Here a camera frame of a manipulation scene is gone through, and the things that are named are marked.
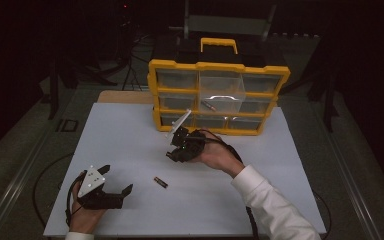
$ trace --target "black cable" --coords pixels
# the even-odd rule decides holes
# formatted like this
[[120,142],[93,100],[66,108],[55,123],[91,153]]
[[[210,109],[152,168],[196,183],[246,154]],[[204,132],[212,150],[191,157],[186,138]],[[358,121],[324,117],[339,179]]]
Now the black cable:
[[80,210],[80,208],[82,208],[83,206],[80,206],[80,208],[76,209],[75,212],[71,213],[71,206],[70,206],[70,200],[71,200],[71,192],[73,191],[73,188],[74,188],[74,185],[76,185],[77,182],[81,182],[83,181],[85,175],[86,175],[86,170],[83,171],[74,181],[73,183],[71,183],[70,185],[70,188],[68,189],[68,194],[67,194],[67,202],[66,202],[66,209],[65,209],[65,216],[66,216],[66,220],[65,222],[67,223],[67,225],[70,227],[70,223],[71,223],[71,216],[76,213],[78,210]]
[[[243,163],[241,157],[236,152],[235,148],[233,148],[231,145],[225,143],[220,137],[218,137],[217,135],[215,135],[214,133],[212,133],[212,132],[210,132],[210,131],[208,131],[206,129],[199,129],[199,131],[207,132],[207,133],[213,135],[217,139],[206,138],[206,137],[204,137],[204,138],[201,138],[201,137],[185,137],[185,139],[204,140],[206,142],[213,142],[213,143],[221,144],[222,146],[227,148],[227,150],[229,150],[235,156],[235,158],[239,162]],[[253,235],[255,240],[258,240],[259,239],[259,237],[258,237],[258,227],[257,227],[257,223],[255,222],[254,215],[252,214],[252,209],[250,207],[248,207],[248,206],[246,206],[245,209],[246,209],[246,213],[248,214],[249,221],[251,223],[252,235]]]
[[49,168],[51,168],[55,163],[57,163],[57,162],[59,162],[59,161],[65,159],[65,158],[67,158],[67,157],[71,157],[71,156],[73,156],[73,155],[74,155],[74,153],[69,153],[69,154],[67,154],[67,155],[64,155],[64,156],[62,156],[62,157],[60,157],[60,158],[54,160],[54,161],[51,162],[48,166],[46,166],[46,167],[42,170],[42,172],[40,172],[39,176],[38,176],[38,177],[36,178],[36,180],[35,180],[35,183],[34,183],[34,185],[33,185],[33,191],[32,191],[32,202],[33,202],[33,208],[34,208],[34,211],[35,211],[35,213],[36,213],[36,216],[39,218],[40,223],[42,224],[43,228],[46,227],[46,223],[45,223],[45,220],[43,220],[42,215],[40,215],[40,211],[39,211],[39,208],[38,208],[37,203],[36,203],[36,189],[37,189],[37,185],[38,185],[38,183],[39,183],[39,180],[42,178],[43,174],[45,174],[45,172],[48,171]]
[[320,200],[324,204],[324,206],[326,207],[326,210],[327,210],[327,214],[328,214],[328,217],[329,217],[329,227],[328,227],[328,229],[326,231],[326,235],[323,237],[323,240],[325,240],[329,236],[330,231],[332,229],[332,213],[330,212],[330,209],[329,209],[326,201],[316,191],[314,191],[313,189],[311,189],[311,191],[316,196],[316,199]]

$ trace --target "white sleeve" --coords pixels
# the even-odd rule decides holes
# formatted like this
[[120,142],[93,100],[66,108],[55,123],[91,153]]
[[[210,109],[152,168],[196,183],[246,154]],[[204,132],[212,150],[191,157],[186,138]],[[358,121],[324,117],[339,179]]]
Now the white sleeve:
[[251,207],[256,221],[272,240],[319,240],[320,235],[291,202],[274,188],[251,165],[233,180],[245,204]]
[[85,233],[69,232],[65,235],[65,240],[93,240],[94,235]]

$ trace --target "wrist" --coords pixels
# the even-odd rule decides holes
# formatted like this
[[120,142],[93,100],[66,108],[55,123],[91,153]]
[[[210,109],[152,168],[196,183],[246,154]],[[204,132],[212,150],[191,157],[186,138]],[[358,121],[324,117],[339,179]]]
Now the wrist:
[[235,178],[244,168],[245,165],[243,165],[243,163],[234,159],[234,161],[231,161],[231,164],[224,170],[224,172],[229,174],[232,178]]

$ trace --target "floor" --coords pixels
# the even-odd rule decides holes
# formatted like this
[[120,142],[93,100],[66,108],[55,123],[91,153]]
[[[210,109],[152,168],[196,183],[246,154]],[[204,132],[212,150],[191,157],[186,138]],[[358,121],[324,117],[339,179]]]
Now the floor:
[[[278,43],[284,53],[292,72],[289,83],[299,80],[318,39],[279,36],[269,41]],[[0,239],[45,239],[43,227],[92,104],[102,90],[121,90],[125,79],[126,90],[147,90],[146,61],[152,43],[151,38],[143,38],[133,50],[135,74],[131,72],[126,78],[126,68],[108,76],[107,79],[118,83],[117,86],[102,86],[79,76],[81,82],[77,89],[65,89],[60,85],[60,108],[54,120],[48,120],[50,106],[38,102],[2,139]],[[101,64],[104,68],[111,66],[111,62]],[[384,176],[376,159],[340,93],[335,94],[334,102],[339,116],[332,119],[334,131],[329,133],[320,117],[323,105],[307,100],[308,89],[307,84],[282,95],[278,105],[286,116],[329,230],[323,237],[384,239]],[[60,120],[78,122],[77,129],[61,131]]]

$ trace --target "person's arm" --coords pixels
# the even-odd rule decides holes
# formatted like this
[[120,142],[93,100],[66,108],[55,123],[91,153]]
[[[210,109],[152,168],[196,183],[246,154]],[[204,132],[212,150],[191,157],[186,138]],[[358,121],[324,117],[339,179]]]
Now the person's arm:
[[233,180],[247,206],[251,207],[270,239],[318,240],[320,235],[298,209],[251,165]]
[[[207,138],[217,139],[207,131],[203,133]],[[251,207],[256,221],[264,226],[270,239],[320,239],[314,227],[295,206],[252,166],[245,167],[223,145],[206,143],[203,152],[192,162],[202,162],[229,174],[233,178],[232,185],[242,195],[245,204]]]
[[93,231],[98,225],[99,220],[104,216],[106,209],[89,210],[84,209],[77,201],[77,193],[80,183],[77,182],[73,187],[73,204],[71,207],[70,232],[65,236],[66,240],[93,240]]

